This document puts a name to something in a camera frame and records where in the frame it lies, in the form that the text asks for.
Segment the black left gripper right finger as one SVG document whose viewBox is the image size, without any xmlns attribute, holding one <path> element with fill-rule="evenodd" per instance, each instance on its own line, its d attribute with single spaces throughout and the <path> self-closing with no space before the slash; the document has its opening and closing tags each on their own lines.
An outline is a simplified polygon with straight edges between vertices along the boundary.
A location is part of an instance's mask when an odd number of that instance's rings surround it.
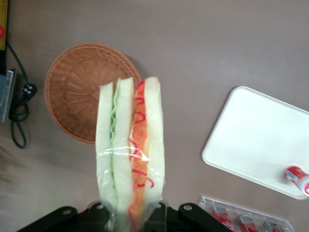
<svg viewBox="0 0 309 232">
<path fill-rule="evenodd" d="M 220 223 L 194 203 L 184 203 L 178 210 L 161 201 L 144 223 L 145 232 L 229 232 Z"/>
</svg>

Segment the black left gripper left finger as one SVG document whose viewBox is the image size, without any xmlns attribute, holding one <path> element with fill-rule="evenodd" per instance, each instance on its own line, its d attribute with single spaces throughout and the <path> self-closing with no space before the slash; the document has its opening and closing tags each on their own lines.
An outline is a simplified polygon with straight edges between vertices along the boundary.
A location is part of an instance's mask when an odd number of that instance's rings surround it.
<svg viewBox="0 0 309 232">
<path fill-rule="evenodd" d="M 100 202 L 91 203 L 79 213 L 63 206 L 21 228 L 20 232 L 106 232 L 111 214 Z"/>
</svg>

